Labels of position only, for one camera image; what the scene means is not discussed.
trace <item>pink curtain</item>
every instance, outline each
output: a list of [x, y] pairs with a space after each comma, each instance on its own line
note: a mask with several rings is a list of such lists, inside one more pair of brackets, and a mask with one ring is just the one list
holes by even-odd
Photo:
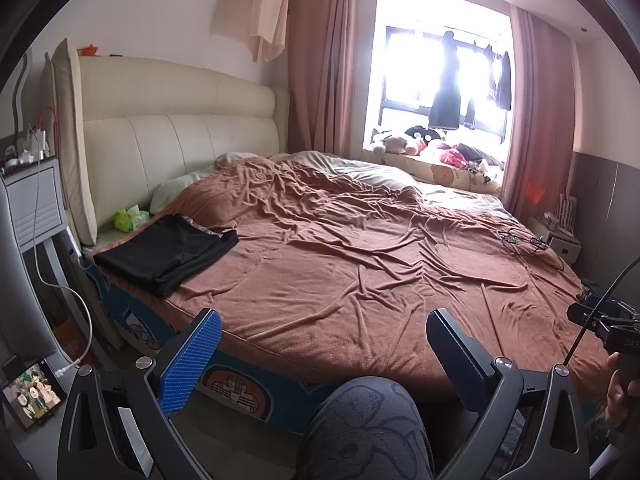
[[569, 37], [511, 6], [515, 65], [513, 132], [502, 202], [518, 220], [555, 211], [574, 145], [575, 86]]
[[349, 156], [355, 0], [290, 0], [289, 9], [289, 152]]

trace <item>brown blanket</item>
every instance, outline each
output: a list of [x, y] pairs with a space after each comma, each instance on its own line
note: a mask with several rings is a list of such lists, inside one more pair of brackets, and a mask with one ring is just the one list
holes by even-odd
[[[175, 212], [240, 243], [168, 300], [110, 279], [177, 329], [217, 310], [222, 351], [295, 379], [386, 376], [420, 400], [450, 395], [425, 339], [436, 308], [532, 370], [562, 362], [578, 332], [566, 308], [580, 283], [555, 253], [513, 254], [497, 237], [513, 222], [424, 206], [409, 188], [249, 158], [187, 188]], [[572, 361], [583, 400], [606, 390], [605, 360], [587, 333]]]

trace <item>cream leather headboard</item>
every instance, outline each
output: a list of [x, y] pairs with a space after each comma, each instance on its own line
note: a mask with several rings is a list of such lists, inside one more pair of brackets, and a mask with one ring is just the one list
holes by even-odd
[[223, 153], [286, 152], [287, 89], [155, 59], [78, 57], [67, 40], [47, 59], [42, 89], [58, 113], [49, 145], [85, 245], [118, 209], [148, 205], [159, 184]]

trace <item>hanging beige cloth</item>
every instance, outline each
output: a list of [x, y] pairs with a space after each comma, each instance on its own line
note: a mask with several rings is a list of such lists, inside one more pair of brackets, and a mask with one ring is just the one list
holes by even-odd
[[258, 36], [254, 61], [271, 61], [284, 50], [289, 0], [254, 0], [249, 34]]

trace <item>black pants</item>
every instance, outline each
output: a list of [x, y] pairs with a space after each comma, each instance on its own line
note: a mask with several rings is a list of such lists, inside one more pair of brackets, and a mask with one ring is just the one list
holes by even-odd
[[432, 480], [433, 457], [418, 409], [400, 384], [351, 380], [314, 416], [297, 480]]

